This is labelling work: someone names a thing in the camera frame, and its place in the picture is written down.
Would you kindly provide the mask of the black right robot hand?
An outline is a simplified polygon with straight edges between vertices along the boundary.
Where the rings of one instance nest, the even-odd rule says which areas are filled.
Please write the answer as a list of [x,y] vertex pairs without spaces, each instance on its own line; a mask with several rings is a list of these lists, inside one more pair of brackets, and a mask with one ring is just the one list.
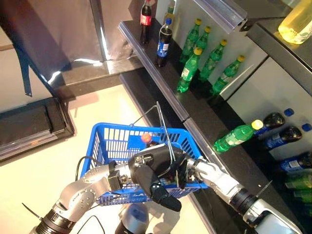
[[184,189],[188,179],[188,159],[189,155],[181,149],[174,148],[175,160],[171,164],[171,169],[176,177],[177,186]]

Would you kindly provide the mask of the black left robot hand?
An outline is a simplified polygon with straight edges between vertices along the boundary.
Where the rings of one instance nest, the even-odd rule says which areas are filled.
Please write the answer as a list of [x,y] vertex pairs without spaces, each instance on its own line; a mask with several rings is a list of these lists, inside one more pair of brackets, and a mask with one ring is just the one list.
[[134,154],[128,161],[131,180],[139,184],[153,202],[180,212],[181,202],[161,185],[160,178],[171,170],[169,147],[159,144]]

